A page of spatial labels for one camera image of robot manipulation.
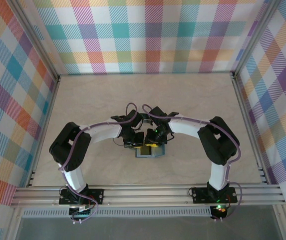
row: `plywood surface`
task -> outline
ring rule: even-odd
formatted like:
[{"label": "plywood surface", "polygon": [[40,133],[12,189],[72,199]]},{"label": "plywood surface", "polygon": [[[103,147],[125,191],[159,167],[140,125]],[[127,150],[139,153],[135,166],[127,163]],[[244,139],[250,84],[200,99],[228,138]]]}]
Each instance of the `plywood surface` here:
[{"label": "plywood surface", "polygon": [[[234,163],[230,181],[258,183],[260,176],[234,88],[227,73],[84,75],[61,79],[41,151],[34,186],[62,185],[58,165],[48,149],[67,122],[87,125],[125,114],[128,102],[159,106],[197,119],[221,116],[241,143],[242,158]],[[211,162],[200,141],[183,134],[166,145],[165,156],[135,158],[135,151],[112,139],[91,145],[82,164],[90,185],[202,184]]]}]

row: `plaid wallpaper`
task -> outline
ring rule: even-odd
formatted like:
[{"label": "plaid wallpaper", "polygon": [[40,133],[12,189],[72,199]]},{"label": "plaid wallpaper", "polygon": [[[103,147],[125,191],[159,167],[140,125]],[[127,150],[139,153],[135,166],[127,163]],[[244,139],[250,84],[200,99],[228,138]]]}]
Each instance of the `plaid wallpaper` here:
[{"label": "plaid wallpaper", "polygon": [[0,0],[0,237],[16,187],[27,179],[54,81]]},{"label": "plaid wallpaper", "polygon": [[264,161],[286,199],[286,0],[240,77]]},{"label": "plaid wallpaper", "polygon": [[230,71],[267,2],[21,0],[63,74]]}]

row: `ventilation grille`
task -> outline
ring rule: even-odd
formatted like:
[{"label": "ventilation grille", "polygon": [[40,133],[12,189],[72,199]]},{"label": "ventilation grille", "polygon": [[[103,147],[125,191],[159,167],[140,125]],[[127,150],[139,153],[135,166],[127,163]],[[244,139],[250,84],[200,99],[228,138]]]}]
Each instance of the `ventilation grille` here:
[{"label": "ventilation grille", "polygon": [[[106,207],[98,209],[95,217],[208,217],[211,215],[210,207],[186,206],[186,207]],[[27,208],[24,218],[61,218],[68,216],[68,209]]]}]

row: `checkered wall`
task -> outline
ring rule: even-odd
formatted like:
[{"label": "checkered wall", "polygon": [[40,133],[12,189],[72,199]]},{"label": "checkered wall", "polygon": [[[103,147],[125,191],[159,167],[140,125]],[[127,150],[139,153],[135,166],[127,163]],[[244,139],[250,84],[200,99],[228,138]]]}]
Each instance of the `checkered wall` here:
[{"label": "checkered wall", "polygon": [[23,8],[66,74],[230,71],[268,0],[33,0]]},{"label": "checkered wall", "polygon": [[240,75],[264,161],[286,199],[286,0]]},{"label": "checkered wall", "polygon": [[0,238],[15,189],[27,179],[53,86],[6,0],[0,0]]}]

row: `gray surface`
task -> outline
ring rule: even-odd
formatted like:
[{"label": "gray surface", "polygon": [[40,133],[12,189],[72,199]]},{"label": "gray surface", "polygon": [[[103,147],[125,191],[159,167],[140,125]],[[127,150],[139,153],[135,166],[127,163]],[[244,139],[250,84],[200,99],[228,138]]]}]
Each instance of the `gray surface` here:
[{"label": "gray surface", "polygon": [[23,218],[17,240],[281,240],[272,206],[242,206],[223,222],[207,217]]}]

